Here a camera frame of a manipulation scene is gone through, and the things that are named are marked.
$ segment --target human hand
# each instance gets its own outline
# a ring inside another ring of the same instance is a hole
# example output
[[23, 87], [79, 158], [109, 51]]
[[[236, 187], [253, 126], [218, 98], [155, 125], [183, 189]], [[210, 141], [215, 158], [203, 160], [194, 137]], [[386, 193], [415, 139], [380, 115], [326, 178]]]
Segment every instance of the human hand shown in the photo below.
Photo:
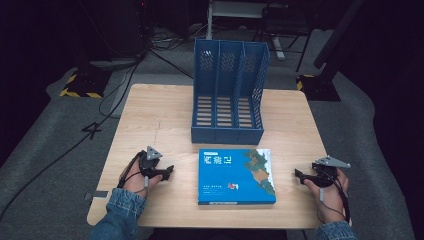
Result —
[[[347, 196], [349, 179], [340, 169], [337, 169], [337, 175], [340, 186], [342, 187], [344, 194]], [[339, 190], [334, 184], [322, 189], [324, 192], [324, 201], [321, 202], [320, 188], [308, 179], [305, 179], [304, 183], [314, 195], [319, 217], [324, 221], [324, 223], [345, 220], [345, 216], [343, 215], [343, 201], [339, 195]]]
[[[162, 180], [163, 176], [157, 175], [150, 179], [145, 178], [140, 173], [139, 161], [140, 157], [137, 157], [137, 160], [134, 162], [134, 164], [131, 166], [130, 171], [128, 172], [127, 180], [122, 188], [127, 191], [134, 192], [140, 197], [146, 198], [147, 193], [150, 192], [154, 188], [154, 186], [156, 186]], [[147, 184], [147, 188], [145, 187], [145, 179], [148, 179], [149, 181]]]

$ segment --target cable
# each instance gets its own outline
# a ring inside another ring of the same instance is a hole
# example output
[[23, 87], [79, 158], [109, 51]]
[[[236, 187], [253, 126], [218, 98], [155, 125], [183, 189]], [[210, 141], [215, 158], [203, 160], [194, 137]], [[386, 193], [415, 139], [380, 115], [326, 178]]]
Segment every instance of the cable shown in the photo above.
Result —
[[122, 52], [120, 52], [120, 51], [117, 51], [117, 50], [115, 50], [114, 48], [112, 48], [112, 47], [111, 47], [111, 46], [107, 43], [107, 41], [103, 38], [102, 34], [100, 33], [99, 29], [97, 28], [96, 24], [94, 23], [94, 20], [91, 18], [90, 14], [88, 13], [87, 8], [85, 8], [85, 6], [84, 6], [84, 4], [81, 2], [81, 0], [78, 0], [78, 2], [79, 2], [79, 4], [81, 5], [81, 8], [84, 10], [84, 13], [87, 15], [88, 19], [90, 20], [90, 22], [91, 22], [91, 24], [92, 24], [92, 26], [93, 26], [94, 30], [96, 30], [96, 33], [97, 33], [97, 35], [99, 36], [99, 38], [103, 41], [103, 43], [106, 45], [106, 47], [108, 47], [108, 48], [109, 48], [112, 52], [114, 52], [114, 53], [116, 53], [116, 54], [118, 54], [118, 55], [120, 55], [120, 56], [123, 56], [123, 57], [130, 57], [130, 58], [133, 58], [133, 57], [135, 57], [135, 58], [139, 58], [139, 57], [140, 57], [139, 55], [143, 55], [143, 53], [144, 53], [144, 49], [143, 49], [140, 53], [138, 53], [138, 54], [135, 54], [135, 55], [127, 55], [127, 54], [124, 54], [124, 53], [122, 53]]
[[[215, 20], [217, 20], [219, 17], [216, 17], [216, 18], [214, 18], [214, 19], [212, 19], [212, 22], [211, 22], [211, 24], [215, 21]], [[208, 24], [205, 24], [205, 25], [203, 25], [201, 28], [199, 28], [196, 32], [194, 32], [193, 34], [191, 34], [191, 37], [190, 38], [196, 38], [195, 37], [195, 35], [197, 34], [197, 33], [199, 33], [202, 29], [204, 29], [205, 27], [207, 27], [208, 26]]]
[[[98, 110], [99, 110], [99, 113], [102, 115], [102, 116], [104, 116], [104, 117], [106, 117], [107, 116], [107, 114], [105, 114], [105, 113], [103, 113], [102, 112], [102, 110], [101, 110], [101, 107], [102, 107], [102, 104], [103, 104], [103, 102], [109, 97], [109, 96], [111, 96], [116, 90], [118, 90], [122, 85], [124, 85], [124, 83], [127, 81], [127, 75], [128, 75], [128, 73], [131, 71], [131, 68], [130, 69], [128, 69], [128, 71], [125, 73], [125, 77], [124, 77], [124, 81], [122, 81], [115, 89], [113, 89], [113, 91], [112, 92], [110, 92], [108, 95], [106, 95], [106, 97], [104, 97], [103, 99], [102, 99], [102, 101], [100, 102], [100, 104], [99, 104], [99, 107], [98, 107]], [[110, 116], [110, 118], [113, 118], [113, 119], [120, 119], [120, 117], [113, 117], [113, 116]]]
[[345, 215], [343, 215], [343, 213], [341, 213], [341, 212], [337, 211], [337, 210], [336, 210], [336, 209], [334, 209], [334, 208], [331, 208], [331, 207], [327, 206], [327, 204], [325, 204], [324, 202], [321, 202], [321, 204], [322, 204], [324, 207], [326, 207], [328, 210], [331, 210], [331, 211], [333, 211], [333, 212], [336, 212], [336, 213], [338, 213], [338, 214], [342, 215], [343, 217], [345, 217]]
[[[348, 202], [348, 200], [347, 200], [347, 197], [346, 197], [346, 195], [344, 194], [344, 191], [343, 191], [343, 187], [341, 186], [341, 183], [340, 183], [340, 181], [337, 179], [337, 181], [338, 181], [338, 184], [336, 183], [336, 181], [328, 174], [328, 173], [326, 173], [326, 172], [324, 172], [324, 171], [319, 171], [320, 173], [323, 173], [323, 174], [325, 174], [329, 179], [331, 179], [331, 181], [333, 182], [333, 184], [334, 184], [334, 186], [336, 186], [336, 188], [337, 188], [337, 190], [339, 191], [339, 195], [340, 195], [340, 198], [342, 199], [342, 203], [343, 203], [343, 208], [345, 209], [345, 214], [346, 214], [346, 216], [345, 215], [343, 215], [342, 214], [342, 216], [344, 216], [345, 217], [345, 220], [346, 220], [346, 222], [348, 222], [349, 223], [349, 221], [350, 221], [350, 209], [349, 209], [349, 202]], [[332, 208], [330, 208], [330, 207], [328, 207], [328, 206], [326, 206], [328, 209], [330, 209], [330, 210], [334, 210], [334, 211], [336, 211], [336, 212], [338, 212], [338, 213], [340, 213], [339, 211], [337, 211], [337, 210], [335, 210], [335, 209], [332, 209]]]
[[[158, 43], [164, 43], [167, 42], [168, 46], [162, 47], [159, 46]], [[169, 38], [168, 34], [165, 32], [158, 32], [153, 35], [153, 38], [151, 39], [151, 48], [158, 50], [158, 51], [165, 51], [165, 50], [174, 50], [177, 47], [181, 46], [186, 41], [183, 38], [175, 37], [175, 38]]]
[[119, 99], [119, 102], [116, 104], [116, 106], [112, 109], [112, 111], [110, 111], [110, 113], [103, 118], [103, 120], [96, 126], [94, 126], [93, 130], [91, 130], [89, 133], [87, 133], [83, 138], [81, 138], [76, 144], [74, 144], [71, 148], [69, 148], [67, 151], [65, 151], [62, 155], [60, 155], [58, 158], [56, 158], [53, 162], [51, 162], [50, 164], [48, 164], [46, 167], [44, 167], [40, 172], [38, 172], [34, 177], [32, 177], [23, 187], [21, 187], [17, 193], [15, 193], [15, 195], [12, 197], [12, 199], [6, 204], [6, 206], [3, 208], [1, 214], [0, 214], [0, 223], [3, 220], [3, 217], [7, 211], [7, 209], [9, 209], [10, 205], [12, 205], [12, 203], [15, 201], [15, 199], [32, 183], [34, 182], [35, 179], [37, 179], [41, 174], [43, 174], [47, 169], [49, 169], [51, 166], [53, 166], [55, 163], [57, 163], [59, 160], [61, 160], [63, 157], [65, 157], [68, 153], [70, 153], [72, 150], [74, 150], [76, 147], [78, 147], [85, 139], [87, 139], [93, 132], [95, 132], [97, 130], [97, 128], [99, 128], [107, 119], [109, 119], [109, 117], [112, 115], [112, 113], [118, 108], [119, 104], [122, 102], [125, 93], [128, 90], [128, 87], [130, 85], [131, 82], [131, 78], [134, 74], [135, 69], [138, 67], [138, 65], [140, 64], [141, 60], [137, 63], [137, 65], [133, 68], [130, 78], [128, 80], [127, 86], [125, 88], [124, 94], [121, 96], [121, 99]]
[[168, 63], [169, 65], [173, 66], [174, 68], [176, 68], [177, 70], [179, 70], [180, 72], [182, 72], [183, 74], [185, 74], [186, 76], [188, 76], [189, 78], [193, 79], [193, 76], [192, 76], [189, 72], [187, 72], [186, 70], [184, 70], [183, 68], [181, 68], [181, 67], [179, 67], [179, 66], [177, 66], [177, 65], [173, 64], [171, 61], [169, 61], [169, 60], [167, 60], [167, 59], [163, 58], [163, 57], [162, 57], [162, 56], [160, 56], [159, 54], [155, 53], [153, 50], [149, 50], [149, 52], [150, 52], [153, 56], [155, 56], [155, 57], [157, 57], [157, 58], [159, 58], [159, 59], [161, 59], [161, 60], [165, 61], [166, 63]]
[[308, 236], [306, 236], [306, 232], [305, 232], [305, 230], [302, 230], [302, 234], [303, 234], [303, 238], [304, 238], [305, 240], [308, 240]]
[[126, 68], [131, 68], [134, 65], [136, 65], [138, 62], [138, 59], [134, 59], [133, 62], [129, 62], [129, 63], [120, 63], [120, 64], [111, 64], [111, 65], [95, 65], [93, 63], [91, 63], [93, 66], [95, 66], [96, 68], [98, 68], [100, 71], [119, 71], [119, 70], [123, 70]]

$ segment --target blue book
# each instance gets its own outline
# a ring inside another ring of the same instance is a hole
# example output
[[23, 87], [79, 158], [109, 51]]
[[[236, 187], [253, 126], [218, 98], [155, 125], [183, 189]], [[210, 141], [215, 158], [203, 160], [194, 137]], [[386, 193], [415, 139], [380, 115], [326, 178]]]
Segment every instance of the blue book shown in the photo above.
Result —
[[269, 149], [200, 149], [199, 205], [274, 204]]

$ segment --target table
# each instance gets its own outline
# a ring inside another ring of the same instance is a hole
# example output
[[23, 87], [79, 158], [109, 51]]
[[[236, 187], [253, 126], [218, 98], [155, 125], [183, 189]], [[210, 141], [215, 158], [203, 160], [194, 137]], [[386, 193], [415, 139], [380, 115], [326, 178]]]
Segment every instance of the table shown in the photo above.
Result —
[[[219, 0], [209, 0], [208, 8], [208, 32], [206, 39], [212, 39], [212, 18], [215, 17], [243, 17], [243, 18], [262, 18], [262, 9], [266, 3], [254, 2], [229, 2]], [[278, 37], [271, 37], [278, 60], [285, 60], [283, 48]]]
[[[134, 155], [151, 145], [163, 154], [159, 169], [175, 165], [169, 181], [158, 184], [138, 224], [146, 227], [306, 229], [320, 225], [314, 199], [294, 176], [314, 174], [311, 163], [326, 155], [309, 105], [300, 91], [263, 92], [265, 132], [258, 146], [191, 143], [193, 87], [134, 84], [113, 139], [98, 191], [116, 187]], [[199, 148], [269, 148], [277, 195], [274, 205], [197, 204]], [[108, 198], [95, 198], [87, 220], [95, 225]]]

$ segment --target sleeve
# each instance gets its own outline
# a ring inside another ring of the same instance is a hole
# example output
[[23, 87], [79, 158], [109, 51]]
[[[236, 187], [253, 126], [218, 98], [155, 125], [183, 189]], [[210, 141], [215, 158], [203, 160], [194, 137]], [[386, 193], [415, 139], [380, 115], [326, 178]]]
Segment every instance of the sleeve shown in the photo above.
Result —
[[94, 226], [88, 239], [134, 239], [137, 220], [146, 203], [146, 199], [133, 192], [113, 189], [106, 205], [107, 214]]
[[356, 240], [352, 228], [345, 221], [331, 222], [316, 229], [318, 240]]

